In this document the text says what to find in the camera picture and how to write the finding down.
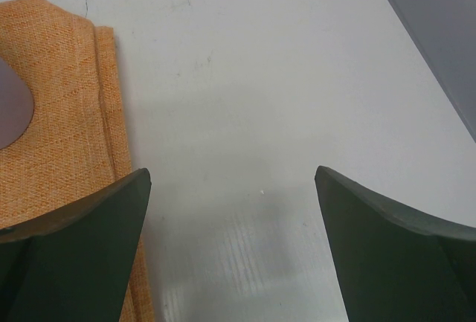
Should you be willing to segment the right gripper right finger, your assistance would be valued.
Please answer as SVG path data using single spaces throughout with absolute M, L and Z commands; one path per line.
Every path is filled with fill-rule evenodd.
M 321 214 L 350 321 L 473 321 L 475 230 L 321 166 Z

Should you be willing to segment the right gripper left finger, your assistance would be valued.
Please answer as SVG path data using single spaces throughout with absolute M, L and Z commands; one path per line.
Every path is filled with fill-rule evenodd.
M 142 168 L 1 230 L 2 321 L 118 321 L 152 182 Z

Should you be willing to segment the orange cloth napkin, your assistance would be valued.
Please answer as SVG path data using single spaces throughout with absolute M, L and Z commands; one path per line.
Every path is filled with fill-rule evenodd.
M 136 171 L 111 28 L 46 0 L 5 1 L 1 58 L 27 84 L 34 101 L 25 132 L 1 149 L 1 230 Z M 153 320 L 141 231 L 118 321 Z

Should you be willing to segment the lilac plastic cup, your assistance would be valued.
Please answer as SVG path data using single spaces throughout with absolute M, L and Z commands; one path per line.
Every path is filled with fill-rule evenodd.
M 33 95 L 20 76 L 1 59 L 1 148 L 11 145 L 29 126 L 33 113 Z

